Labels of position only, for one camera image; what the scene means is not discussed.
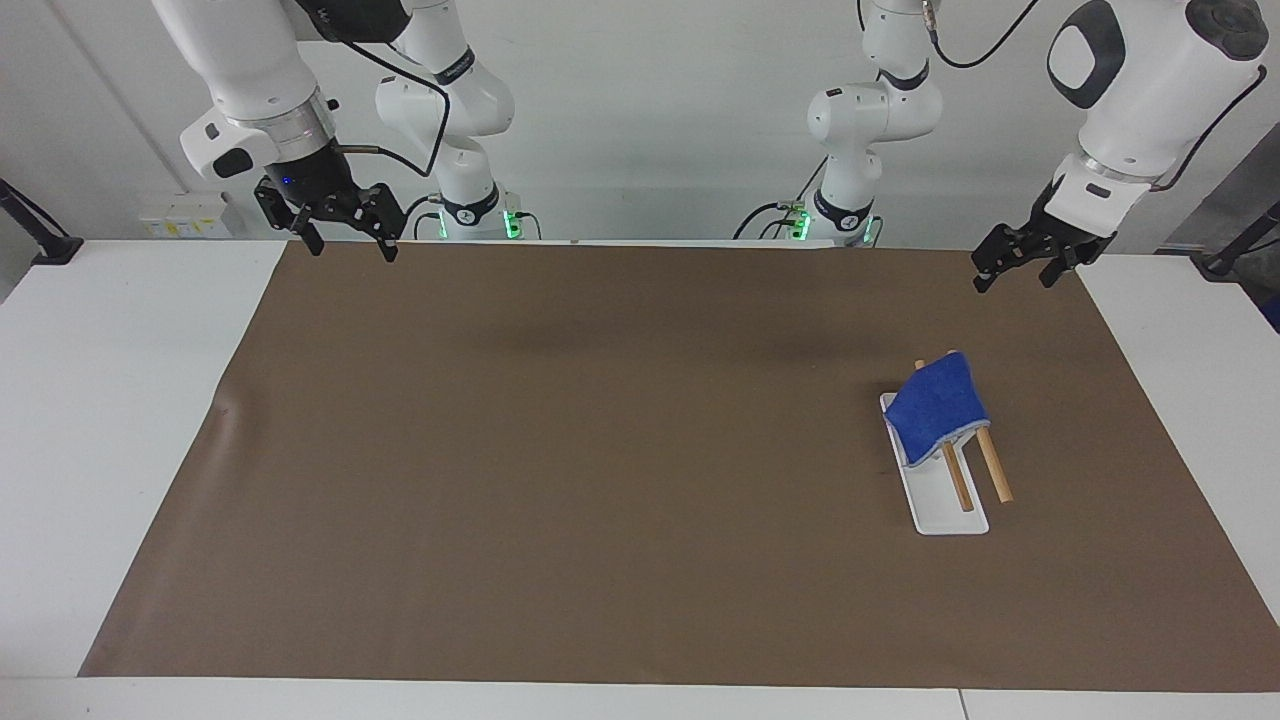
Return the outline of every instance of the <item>blue cloth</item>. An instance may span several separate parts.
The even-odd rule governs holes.
[[[928,460],[942,443],[991,424],[963,352],[947,354],[916,370],[884,416],[902,441],[908,468]]]
[[[1262,304],[1262,316],[1271,323],[1271,327],[1280,332],[1280,295]]]

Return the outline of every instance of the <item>white wall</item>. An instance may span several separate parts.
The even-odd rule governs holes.
[[[3,4],[6,177],[12,172],[64,224],[91,237],[137,234],[132,218],[143,191],[209,187],[178,146],[179,131],[209,106],[207,91],[147,0]],[[518,104],[511,132],[485,141],[495,173],[554,237],[730,234],[751,208],[794,196],[822,158],[804,122],[813,94],[874,76],[850,0],[460,4],[472,46]],[[973,56],[1023,4],[946,3],[945,46]],[[1044,73],[1048,41],[1078,4],[1043,3],[978,69],[934,63],[947,102],[942,126],[882,151],[877,211],[887,217],[886,245],[972,247],[996,222],[1025,218],[1082,123]],[[1280,32],[1280,0],[1262,5]],[[105,83],[76,59],[76,40]],[[372,110],[380,68],[325,44],[306,44],[303,56],[326,94],[343,101],[343,142],[411,150]],[[104,113],[111,92],[123,105]],[[1175,191],[1130,214],[1116,247],[1149,251],[1167,237],[1270,129],[1277,106],[1280,82],[1266,83],[1221,126]],[[137,128],[118,127],[128,115]],[[402,200],[429,190],[385,159],[352,163],[364,182],[387,179]],[[265,234],[248,201],[253,182],[234,183],[233,195],[255,233]]]

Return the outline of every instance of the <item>robotic arm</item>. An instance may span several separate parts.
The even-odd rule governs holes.
[[[361,188],[335,138],[315,74],[298,55],[279,0],[152,0],[214,108],[182,133],[201,177],[219,181],[264,168],[255,190],[278,229],[324,249],[312,220],[340,222],[378,241],[388,261],[404,213],[385,183]],[[408,24],[401,0],[298,0],[329,40],[390,41]]]
[[[1091,264],[1125,214],[1188,145],[1265,77],[1256,0],[1089,0],[1050,47],[1053,87],[1088,110],[1080,150],[1059,165],[1020,228],[996,225],[973,252],[974,286],[1048,259],[1051,287]]]
[[[828,152],[822,184],[805,202],[809,237],[860,238],[881,178],[870,145],[920,137],[942,117],[920,0],[870,1],[863,53],[879,68],[876,82],[820,92],[809,105],[809,132]]]
[[[454,0],[410,0],[408,27],[396,50],[434,76],[452,99],[444,101],[421,85],[389,77],[378,86],[378,114],[412,141],[433,152],[444,124],[435,176],[440,183],[442,222],[453,240],[517,237],[516,197],[494,182],[489,156],[474,137],[506,132],[516,113],[511,90],[476,59],[462,33]]]

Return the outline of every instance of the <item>wooden stick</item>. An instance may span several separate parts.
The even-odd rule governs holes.
[[[915,369],[924,366],[924,360],[915,361]],[[973,512],[973,498],[969,497],[969,486],[964,482],[964,473],[960,470],[960,457],[956,448],[950,442],[942,443],[942,456],[947,460],[947,471],[951,473],[951,484],[956,488],[956,497],[960,498],[960,510]]]
[[[1000,462],[1000,455],[996,455],[996,441],[991,439],[991,428],[978,428],[978,445],[982,446],[982,457],[987,461],[987,470],[991,471],[991,482],[996,486],[1000,502],[1012,502],[1014,491],[1009,488],[1005,466]]]

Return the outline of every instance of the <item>brown paper mat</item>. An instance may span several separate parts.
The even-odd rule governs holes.
[[[291,245],[82,674],[1280,691],[1080,283],[970,274]],[[972,452],[992,532],[924,538],[877,398],[951,347],[1018,501]]]

